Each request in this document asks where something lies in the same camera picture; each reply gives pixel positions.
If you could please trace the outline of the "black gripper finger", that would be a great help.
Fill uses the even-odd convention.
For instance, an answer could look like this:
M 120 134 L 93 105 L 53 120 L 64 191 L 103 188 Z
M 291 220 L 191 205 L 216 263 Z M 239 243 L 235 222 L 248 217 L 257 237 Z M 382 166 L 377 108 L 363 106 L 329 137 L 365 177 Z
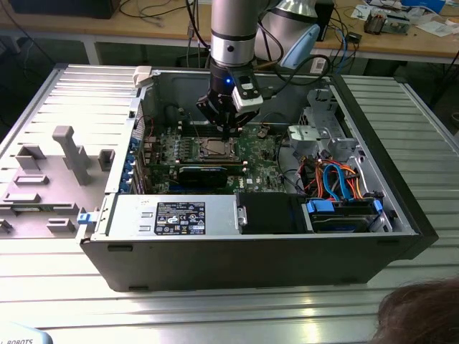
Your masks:
M 255 110 L 246 113 L 237 113 L 235 108 L 230 109 L 227 116 L 227 137 L 232 137 L 234 133 L 237 133 L 240 128 L 250 122 L 259 112 L 259 110 Z
M 228 139 L 227 116 L 225 112 L 215 107 L 207 95 L 198 98 L 196 106 L 204 117 L 220 132 L 222 140 Z

